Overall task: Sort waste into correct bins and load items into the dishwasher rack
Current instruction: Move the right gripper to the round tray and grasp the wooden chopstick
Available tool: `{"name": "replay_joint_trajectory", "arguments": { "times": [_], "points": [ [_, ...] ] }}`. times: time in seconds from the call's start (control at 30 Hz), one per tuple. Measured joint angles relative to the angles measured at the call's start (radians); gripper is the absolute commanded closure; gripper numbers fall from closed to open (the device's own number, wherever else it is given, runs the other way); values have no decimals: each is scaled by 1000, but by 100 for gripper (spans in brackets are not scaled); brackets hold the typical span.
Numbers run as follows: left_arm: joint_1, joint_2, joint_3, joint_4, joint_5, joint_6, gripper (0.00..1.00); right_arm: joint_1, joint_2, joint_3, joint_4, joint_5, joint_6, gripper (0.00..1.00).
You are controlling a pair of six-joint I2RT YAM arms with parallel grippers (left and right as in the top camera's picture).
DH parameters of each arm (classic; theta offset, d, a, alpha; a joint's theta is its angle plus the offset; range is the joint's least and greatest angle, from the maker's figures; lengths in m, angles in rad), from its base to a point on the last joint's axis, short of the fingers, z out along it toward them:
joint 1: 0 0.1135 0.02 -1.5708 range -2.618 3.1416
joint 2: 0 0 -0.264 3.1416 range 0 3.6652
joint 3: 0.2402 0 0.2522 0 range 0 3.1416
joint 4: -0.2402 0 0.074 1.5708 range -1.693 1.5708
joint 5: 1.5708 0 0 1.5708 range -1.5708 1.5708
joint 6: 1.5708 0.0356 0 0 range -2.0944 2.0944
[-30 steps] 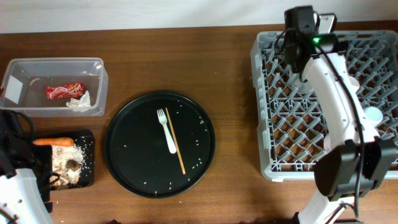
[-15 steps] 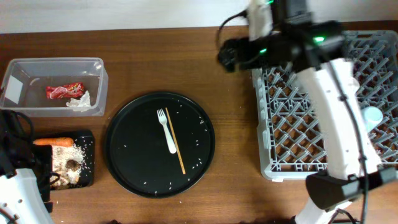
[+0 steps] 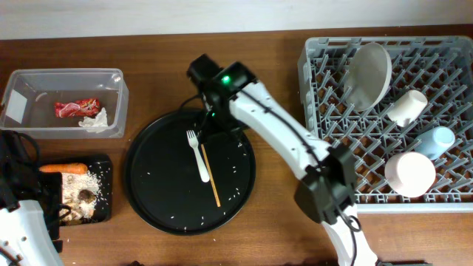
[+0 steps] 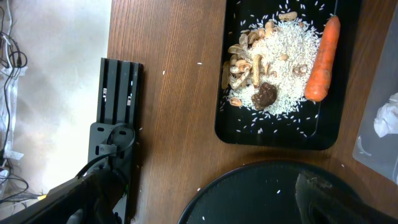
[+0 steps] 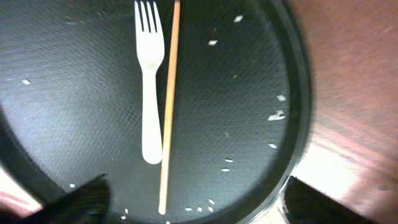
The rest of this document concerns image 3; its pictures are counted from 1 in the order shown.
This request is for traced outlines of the red snack wrapper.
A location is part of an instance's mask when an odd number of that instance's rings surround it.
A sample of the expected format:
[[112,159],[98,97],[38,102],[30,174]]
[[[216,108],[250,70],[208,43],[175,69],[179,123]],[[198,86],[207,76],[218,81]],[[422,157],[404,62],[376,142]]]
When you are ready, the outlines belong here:
[[97,98],[87,98],[69,103],[54,103],[56,117],[92,117],[101,110]]

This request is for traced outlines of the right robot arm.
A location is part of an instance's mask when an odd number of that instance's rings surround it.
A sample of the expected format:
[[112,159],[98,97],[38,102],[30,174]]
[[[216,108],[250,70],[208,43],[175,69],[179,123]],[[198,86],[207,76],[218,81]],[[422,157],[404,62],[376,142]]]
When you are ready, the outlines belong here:
[[326,230],[339,265],[379,265],[362,231],[355,203],[355,158],[308,131],[270,95],[244,64],[220,67],[203,54],[187,76],[204,105],[197,137],[207,143],[228,135],[238,139],[253,129],[287,163],[299,181],[294,200]]

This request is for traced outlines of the pile of rice and shells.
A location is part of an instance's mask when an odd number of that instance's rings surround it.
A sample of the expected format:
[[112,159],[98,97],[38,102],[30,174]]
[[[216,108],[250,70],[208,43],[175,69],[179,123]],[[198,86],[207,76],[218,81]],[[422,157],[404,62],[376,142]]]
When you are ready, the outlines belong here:
[[[95,194],[96,200],[87,204],[78,200],[78,193],[81,190],[89,190]],[[60,211],[61,220],[66,224],[74,224],[91,219],[95,213],[95,207],[98,203],[98,196],[101,192],[98,178],[89,171],[86,174],[67,174],[62,173],[62,203],[71,208],[70,214],[66,216],[67,209]]]

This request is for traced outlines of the grey plate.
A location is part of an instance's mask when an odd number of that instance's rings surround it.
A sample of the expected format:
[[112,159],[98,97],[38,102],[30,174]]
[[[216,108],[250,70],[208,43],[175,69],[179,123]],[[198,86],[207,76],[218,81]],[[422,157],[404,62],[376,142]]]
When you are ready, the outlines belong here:
[[374,107],[388,92],[392,75],[389,53],[378,43],[362,46],[348,66],[345,102],[362,112]]

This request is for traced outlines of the white cup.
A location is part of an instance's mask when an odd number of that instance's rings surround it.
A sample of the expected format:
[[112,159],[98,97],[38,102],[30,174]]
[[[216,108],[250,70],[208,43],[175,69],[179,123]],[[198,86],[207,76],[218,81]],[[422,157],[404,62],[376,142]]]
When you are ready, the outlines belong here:
[[428,104],[426,96],[418,90],[409,90],[387,112],[387,117],[400,127],[408,126]]

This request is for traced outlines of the orange carrot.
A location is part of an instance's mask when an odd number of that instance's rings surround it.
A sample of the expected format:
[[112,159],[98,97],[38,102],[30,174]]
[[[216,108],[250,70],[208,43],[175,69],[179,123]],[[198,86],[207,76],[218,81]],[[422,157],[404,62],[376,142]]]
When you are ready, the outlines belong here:
[[41,166],[39,170],[44,173],[86,174],[88,167],[83,163],[49,164]]

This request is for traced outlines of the wooden chopstick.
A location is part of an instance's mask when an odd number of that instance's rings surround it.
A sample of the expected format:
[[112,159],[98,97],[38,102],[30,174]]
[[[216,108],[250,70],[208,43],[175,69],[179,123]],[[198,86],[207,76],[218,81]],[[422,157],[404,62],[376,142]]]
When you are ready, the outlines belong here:
[[212,187],[212,190],[213,190],[213,193],[214,193],[214,198],[215,198],[217,207],[220,208],[221,207],[221,202],[220,202],[220,198],[219,198],[219,195],[218,195],[218,192],[217,192],[217,187],[216,187],[215,182],[214,182],[213,174],[211,172],[211,167],[210,167],[210,163],[209,163],[209,160],[208,160],[208,156],[206,154],[205,146],[204,146],[204,144],[200,144],[200,147],[202,149],[205,166],[208,170],[208,175],[209,175],[211,187]]

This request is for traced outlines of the light blue cup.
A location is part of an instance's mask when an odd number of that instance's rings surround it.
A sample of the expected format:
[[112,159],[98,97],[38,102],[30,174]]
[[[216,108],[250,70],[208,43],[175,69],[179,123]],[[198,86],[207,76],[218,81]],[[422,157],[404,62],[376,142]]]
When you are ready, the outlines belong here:
[[445,126],[438,126],[418,135],[416,139],[420,143],[415,151],[430,160],[436,160],[455,143],[455,133]]

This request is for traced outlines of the white plastic fork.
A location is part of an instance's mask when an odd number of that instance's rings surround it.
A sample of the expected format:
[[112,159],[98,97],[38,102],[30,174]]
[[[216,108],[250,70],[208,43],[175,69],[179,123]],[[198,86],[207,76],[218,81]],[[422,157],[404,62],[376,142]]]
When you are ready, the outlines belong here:
[[200,178],[204,183],[207,183],[210,181],[210,176],[208,174],[208,170],[205,166],[205,163],[203,161],[202,155],[200,154],[199,150],[199,140],[197,139],[197,136],[195,135],[193,130],[187,130],[186,131],[186,136],[188,138],[188,144],[189,146],[193,149],[195,159],[197,162],[197,167],[198,171],[200,174]]

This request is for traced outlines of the white tissue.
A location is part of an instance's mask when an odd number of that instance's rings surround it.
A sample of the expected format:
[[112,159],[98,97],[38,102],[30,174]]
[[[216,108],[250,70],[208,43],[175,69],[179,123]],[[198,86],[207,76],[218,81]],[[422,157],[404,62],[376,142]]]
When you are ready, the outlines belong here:
[[81,128],[84,128],[89,133],[101,133],[108,127],[108,118],[106,109],[102,108],[94,118],[85,117],[78,122]]

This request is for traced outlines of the brown food scrap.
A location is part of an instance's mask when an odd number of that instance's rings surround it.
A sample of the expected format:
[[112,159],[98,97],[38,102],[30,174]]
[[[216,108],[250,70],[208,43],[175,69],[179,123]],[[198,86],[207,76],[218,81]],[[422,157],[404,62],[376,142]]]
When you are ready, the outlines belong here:
[[78,200],[90,204],[96,200],[96,196],[91,191],[84,189],[78,193]]

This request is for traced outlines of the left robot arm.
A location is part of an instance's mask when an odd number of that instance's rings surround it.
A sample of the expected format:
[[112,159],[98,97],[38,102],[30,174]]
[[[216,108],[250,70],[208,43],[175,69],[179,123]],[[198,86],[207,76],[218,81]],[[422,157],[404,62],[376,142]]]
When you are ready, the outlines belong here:
[[62,176],[39,170],[39,147],[1,131],[1,264],[62,265]]

